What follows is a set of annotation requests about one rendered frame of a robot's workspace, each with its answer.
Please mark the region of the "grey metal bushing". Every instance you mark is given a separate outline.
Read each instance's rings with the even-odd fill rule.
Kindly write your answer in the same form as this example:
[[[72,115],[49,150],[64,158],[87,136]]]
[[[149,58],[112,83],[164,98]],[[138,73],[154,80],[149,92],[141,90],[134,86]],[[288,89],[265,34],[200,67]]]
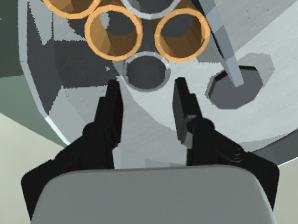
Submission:
[[[140,18],[162,18],[172,12],[180,0],[121,0],[128,11]]]
[[[160,60],[149,66],[142,66],[133,61],[144,55],[154,56]],[[169,60],[160,55],[157,50],[154,33],[143,32],[141,46],[134,55],[123,61],[122,76],[125,83],[139,92],[152,92],[165,86],[169,81],[170,74]]]

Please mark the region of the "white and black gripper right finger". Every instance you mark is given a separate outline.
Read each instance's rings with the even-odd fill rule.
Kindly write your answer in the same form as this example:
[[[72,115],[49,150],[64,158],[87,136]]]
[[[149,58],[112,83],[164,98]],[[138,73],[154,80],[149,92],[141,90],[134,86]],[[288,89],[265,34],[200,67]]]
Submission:
[[[189,92],[185,77],[175,79],[172,108],[178,141],[187,147],[186,166],[234,165],[250,171],[257,177],[273,211],[280,175],[277,165],[245,152],[216,131],[214,123],[203,118],[196,94]]]

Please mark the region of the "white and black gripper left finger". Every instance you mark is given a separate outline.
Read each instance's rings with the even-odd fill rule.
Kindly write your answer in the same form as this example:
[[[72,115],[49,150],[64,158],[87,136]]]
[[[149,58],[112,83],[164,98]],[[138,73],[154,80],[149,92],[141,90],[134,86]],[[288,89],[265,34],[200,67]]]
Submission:
[[[123,112],[119,81],[109,80],[106,95],[99,98],[94,122],[83,128],[82,136],[55,159],[24,174],[21,187],[30,221],[42,190],[54,177],[75,170],[115,169],[112,150],[121,143]]]

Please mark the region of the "bronze bushing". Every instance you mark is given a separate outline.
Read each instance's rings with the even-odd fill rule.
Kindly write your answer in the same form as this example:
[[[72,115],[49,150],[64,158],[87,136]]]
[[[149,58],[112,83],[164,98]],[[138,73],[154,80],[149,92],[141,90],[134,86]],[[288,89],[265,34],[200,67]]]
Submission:
[[[43,0],[46,6],[68,19],[81,19],[91,14],[102,0]]]
[[[116,36],[107,32],[102,26],[100,13],[110,10],[122,12],[130,17],[136,26],[134,31],[125,36]],[[102,0],[89,15],[85,24],[85,37],[89,47],[97,55],[108,60],[124,60],[134,55],[141,46],[142,36],[142,18],[128,11],[121,0]]]
[[[186,13],[193,15],[193,22],[184,35],[170,38],[160,33],[168,19]],[[160,55],[174,62],[185,62],[197,57],[205,49],[210,38],[207,19],[189,0],[181,0],[172,12],[162,18],[153,19],[152,26],[155,46]]]

